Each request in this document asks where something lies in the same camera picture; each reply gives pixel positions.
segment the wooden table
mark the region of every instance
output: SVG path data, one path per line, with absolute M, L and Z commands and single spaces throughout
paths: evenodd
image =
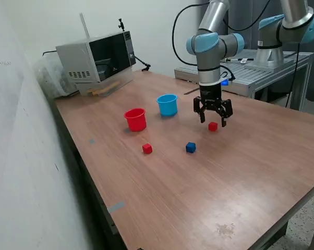
M 128 249 L 259 249 L 314 195 L 314 116 L 223 93 L 234 115 L 193 112 L 193 84 L 135 72 L 106 98 L 74 96 L 58 109 Z M 157 97 L 178 95 L 162 119 Z M 124 112 L 146 109 L 129 132 Z M 187 154 L 185 145 L 197 150 Z M 144 155 L 150 143 L 153 153 Z

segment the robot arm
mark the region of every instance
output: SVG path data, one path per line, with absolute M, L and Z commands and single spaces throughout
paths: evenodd
M 205 121 L 204 111 L 216 111 L 226 126 L 228 117 L 233 114 L 231 100 L 222 100 L 222 82 L 220 60 L 239 53 L 244 48 L 244 39 L 240 34 L 218 35 L 216 30 L 229 9 L 229 0 L 212 0 L 200 24 L 197 35 L 188 39 L 187 51 L 196 55 L 200 96 L 194 99 L 194 112 Z
M 257 66 L 277 68 L 284 65 L 283 43 L 309 43 L 314 39 L 314 12 L 307 0 L 281 0 L 282 15 L 259 23 Z
M 276 67 L 284 64 L 282 43 L 307 43 L 314 39 L 314 12 L 307 0 L 281 0 L 284 15 L 263 19 L 259 23 L 259 41 L 255 64 Z M 216 111 L 225 119 L 233 114 L 231 100 L 222 100 L 220 60 L 243 50 L 245 42 L 240 34 L 216 33 L 229 9 L 229 0 L 211 0 L 196 36 L 188 39 L 187 51 L 196 55 L 200 96 L 194 99 L 194 112 L 205 121 L 206 109 Z

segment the white wall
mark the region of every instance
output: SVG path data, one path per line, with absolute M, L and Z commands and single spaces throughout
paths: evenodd
M 173 54 L 171 33 L 174 18 L 194 0 L 2 0 L 28 60 L 33 65 L 42 52 L 85 38 L 79 13 L 83 12 L 90 36 L 118 32 L 118 18 L 131 31 L 135 54 L 152 65 L 151 71 L 174 76 L 182 63 Z M 187 61 L 187 39 L 196 34 L 200 9 L 191 8 L 179 18 L 176 46 Z M 138 62 L 135 69 L 143 66 Z
M 0 250 L 93 249 L 75 164 L 0 7 Z

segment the blue cube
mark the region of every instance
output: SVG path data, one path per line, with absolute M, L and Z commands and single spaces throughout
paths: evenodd
M 194 153 L 196 149 L 197 149 L 197 147 L 196 147 L 194 142 L 187 143 L 187 145 L 186 145 L 186 152 Z

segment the wire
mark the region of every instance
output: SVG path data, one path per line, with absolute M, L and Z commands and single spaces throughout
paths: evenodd
M 210 2 L 207 2 L 207 3 L 204 3 L 204 4 L 191 4 L 191 5 L 188 5 L 187 7 L 183 8 L 179 13 L 178 15 L 176 16 L 176 19 L 174 20 L 174 23 L 173 23 L 173 28 L 172 28 L 172 48 L 173 48 L 173 52 L 174 54 L 176 55 L 176 57 L 179 59 L 179 61 L 181 61 L 183 64 L 187 64 L 187 65 L 190 65 L 190 66 L 197 66 L 197 64 L 190 64 L 189 62 L 186 62 L 184 60 L 182 60 L 177 51 L 176 51 L 176 47 L 174 45 L 174 31 L 176 29 L 176 24 L 177 24 L 177 21 L 178 21 L 178 18 L 179 16 L 181 15 L 181 13 L 183 13 L 184 10 L 188 9 L 188 8 L 191 8 L 191 7 L 198 7 L 198 6 L 203 6 L 203 5 L 207 5 L 209 4 Z
M 235 75 L 232 73 L 232 71 L 231 71 L 228 67 L 226 67 L 226 66 L 224 66 L 224 65 L 221 65 L 221 68 L 226 69 L 227 71 L 229 71 L 229 73 L 230 73 L 230 75 L 231 75 L 231 78 L 228 79 L 229 81 L 233 81 L 233 80 L 236 79 L 236 78 L 235 78 Z
M 234 28 L 230 27 L 224 19 L 223 19 L 223 22 L 224 22 L 224 24 L 225 24 L 229 29 L 231 29 L 231 30 L 233 30 L 233 31 L 244 31 L 244 30 L 247 30 L 247 29 L 251 28 L 253 25 L 255 25 L 256 22 L 258 22 L 258 20 L 259 20 L 259 19 L 261 18 L 261 16 L 262 16 L 262 14 L 263 14 L 263 13 L 265 12 L 265 10 L 267 9 L 267 6 L 269 5 L 270 1 L 271 1 L 271 0 L 268 0 L 268 1 L 267 1 L 266 5 L 265 5 L 264 9 L 262 10 L 262 12 L 260 13 L 259 17 L 258 17 L 250 26 L 248 26 L 248 27 L 246 27 L 246 28 L 244 28 L 244 29 L 234 29 Z
M 223 78 L 223 77 L 226 77 L 227 75 L 228 75 L 228 72 L 223 71 L 222 74 L 221 74 L 221 77 Z
M 294 70 L 294 75 L 293 75 L 291 89 L 289 90 L 288 99 L 287 99 L 287 103 L 286 103 L 285 107 L 288 106 L 289 98 L 291 96 L 291 93 L 292 93 L 292 90 L 293 90 L 293 87 L 294 87 L 294 83 L 295 83 L 296 71 L 297 71 L 297 66 L 298 66 L 298 58 L 299 58 L 299 48 L 300 48 L 300 44 L 298 44 L 298 46 L 297 46 L 296 65 L 295 65 L 295 70 Z
M 42 56 L 44 56 L 44 54 L 53 53 L 53 52 L 57 52 L 57 51 L 46 51 L 46 52 L 42 53 Z
M 142 69 L 142 71 L 149 71 L 149 69 L 150 69 L 150 67 L 151 67 L 150 64 L 146 64 L 144 61 L 142 61 L 142 60 L 141 60 L 140 58 L 138 58 L 137 56 L 135 56 L 135 58 L 136 58 L 137 60 L 139 60 L 139 61 L 145 66 L 145 68 Z

